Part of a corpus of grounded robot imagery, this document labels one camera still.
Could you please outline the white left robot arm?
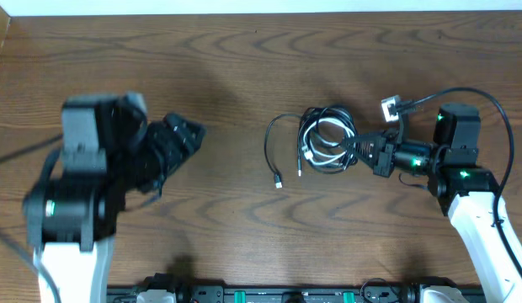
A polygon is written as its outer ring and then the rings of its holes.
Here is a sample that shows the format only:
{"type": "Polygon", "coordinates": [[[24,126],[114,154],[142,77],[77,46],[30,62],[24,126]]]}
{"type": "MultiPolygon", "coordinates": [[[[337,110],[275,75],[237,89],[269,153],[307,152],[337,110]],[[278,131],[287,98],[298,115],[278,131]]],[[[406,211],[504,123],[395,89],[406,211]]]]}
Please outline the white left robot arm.
{"type": "Polygon", "coordinates": [[[205,127],[176,113],[149,121],[139,93],[68,98],[62,146],[24,198],[43,302],[104,302],[119,213],[131,190],[159,199],[201,147],[205,127]]]}

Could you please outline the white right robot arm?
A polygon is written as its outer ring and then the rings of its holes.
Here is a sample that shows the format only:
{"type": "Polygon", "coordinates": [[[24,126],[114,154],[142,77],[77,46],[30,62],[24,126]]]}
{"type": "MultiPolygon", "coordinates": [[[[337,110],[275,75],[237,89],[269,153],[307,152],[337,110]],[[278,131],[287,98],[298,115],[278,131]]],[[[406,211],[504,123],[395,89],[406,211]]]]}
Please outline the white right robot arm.
{"type": "Polygon", "coordinates": [[[383,109],[387,120],[399,121],[398,129],[354,135],[342,147],[378,176],[399,169],[427,177],[427,190],[464,242],[486,301],[522,302],[522,245],[506,211],[505,182],[477,165],[477,108],[441,105],[430,143],[407,139],[402,105],[383,109]]]}

